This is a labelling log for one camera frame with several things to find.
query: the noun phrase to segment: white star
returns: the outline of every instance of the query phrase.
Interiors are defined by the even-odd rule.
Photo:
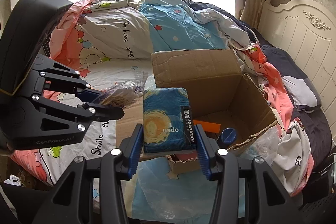
[[[169,177],[169,179],[179,179],[178,174],[173,173],[172,170],[167,173],[167,176]]]
[[[65,94],[64,93],[61,93],[57,96],[57,100],[63,100]]]
[[[77,29],[77,31],[80,31],[80,30],[82,29],[82,26],[79,25],[79,24],[77,24],[77,25],[75,26],[75,29]]]

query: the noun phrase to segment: pillow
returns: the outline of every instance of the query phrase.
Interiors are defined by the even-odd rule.
[[[293,97],[297,109],[306,112],[320,109],[322,102],[317,90],[291,56],[284,50],[271,45],[262,45],[261,49],[267,61],[280,72],[283,84]]]

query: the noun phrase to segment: orange object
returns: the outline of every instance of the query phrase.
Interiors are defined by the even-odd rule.
[[[219,133],[221,130],[221,125],[219,123],[214,122],[203,122],[194,120],[194,124],[200,123],[204,129],[204,131],[211,132],[211,133]]]

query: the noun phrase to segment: carved floral ornament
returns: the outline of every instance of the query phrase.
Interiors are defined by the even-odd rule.
[[[324,24],[324,22],[321,21],[317,16],[314,16],[311,13],[307,13],[305,11],[303,11],[303,13],[306,15],[306,18],[309,19],[311,25],[317,29],[331,30],[331,28]]]

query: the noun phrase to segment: red star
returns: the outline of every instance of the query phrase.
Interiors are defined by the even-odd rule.
[[[84,70],[81,71],[80,76],[85,78],[89,72],[91,72],[91,71],[88,70],[88,69],[84,69]]]

